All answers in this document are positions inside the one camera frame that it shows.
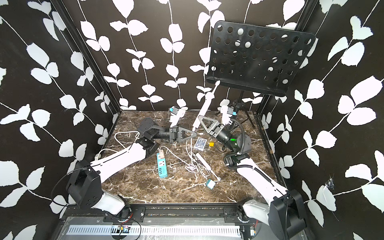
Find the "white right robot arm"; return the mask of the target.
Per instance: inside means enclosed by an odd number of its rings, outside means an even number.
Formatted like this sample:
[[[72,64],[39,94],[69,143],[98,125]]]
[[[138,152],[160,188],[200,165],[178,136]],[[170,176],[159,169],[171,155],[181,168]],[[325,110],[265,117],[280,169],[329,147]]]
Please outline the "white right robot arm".
[[[303,231],[308,224],[302,195],[278,184],[256,165],[249,155],[251,138],[242,124],[234,120],[241,129],[239,135],[234,135],[215,119],[198,116],[197,120],[207,134],[230,150],[223,158],[225,165],[248,180],[266,201],[265,204],[255,200],[242,203],[239,219],[243,222],[255,219],[268,225],[279,240],[289,240]]]

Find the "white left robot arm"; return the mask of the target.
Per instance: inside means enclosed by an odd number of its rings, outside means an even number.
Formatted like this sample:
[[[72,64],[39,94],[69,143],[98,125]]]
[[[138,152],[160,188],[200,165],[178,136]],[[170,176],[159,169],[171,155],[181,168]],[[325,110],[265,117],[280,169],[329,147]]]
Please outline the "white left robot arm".
[[[101,160],[77,163],[70,174],[66,190],[81,209],[108,212],[122,221],[130,217],[130,205],[123,198],[102,189],[102,183],[120,170],[153,155],[160,144],[182,143],[197,136],[195,131],[181,126],[161,127],[151,118],[144,118],[138,128],[139,138],[131,146]]]

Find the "pink electric toothbrush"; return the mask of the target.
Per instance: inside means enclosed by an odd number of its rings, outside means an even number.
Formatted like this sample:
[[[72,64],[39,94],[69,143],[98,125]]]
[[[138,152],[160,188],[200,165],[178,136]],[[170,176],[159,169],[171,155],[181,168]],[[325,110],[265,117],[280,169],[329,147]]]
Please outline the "pink electric toothbrush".
[[[199,125],[201,124],[201,122],[199,121],[199,116],[205,116],[206,112],[208,111],[210,105],[211,105],[211,102],[212,100],[215,98],[215,91],[217,89],[217,87],[220,85],[221,81],[216,81],[215,82],[215,87],[214,89],[211,91],[211,92],[208,92],[205,96],[205,102],[202,106],[202,108],[200,109],[199,113],[198,113],[198,116],[196,117],[194,123],[193,123],[193,131],[195,131],[196,129],[199,128]]]

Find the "teal wall charger cube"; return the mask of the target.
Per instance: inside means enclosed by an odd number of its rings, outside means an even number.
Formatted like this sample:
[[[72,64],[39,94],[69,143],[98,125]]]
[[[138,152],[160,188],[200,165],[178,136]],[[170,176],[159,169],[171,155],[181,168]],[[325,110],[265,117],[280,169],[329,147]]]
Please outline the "teal wall charger cube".
[[[216,185],[216,182],[211,180],[211,179],[208,179],[207,182],[206,182],[206,187],[209,188],[210,190],[212,190]]]

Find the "pink wall charger cube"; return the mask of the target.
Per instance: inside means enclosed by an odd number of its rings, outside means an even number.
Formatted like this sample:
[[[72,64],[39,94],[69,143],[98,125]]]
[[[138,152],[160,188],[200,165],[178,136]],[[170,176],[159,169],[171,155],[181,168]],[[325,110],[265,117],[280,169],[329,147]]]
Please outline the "pink wall charger cube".
[[[157,157],[158,157],[158,159],[164,159],[164,158],[165,158],[164,151],[163,151],[163,150],[160,150],[160,151],[157,153]]]

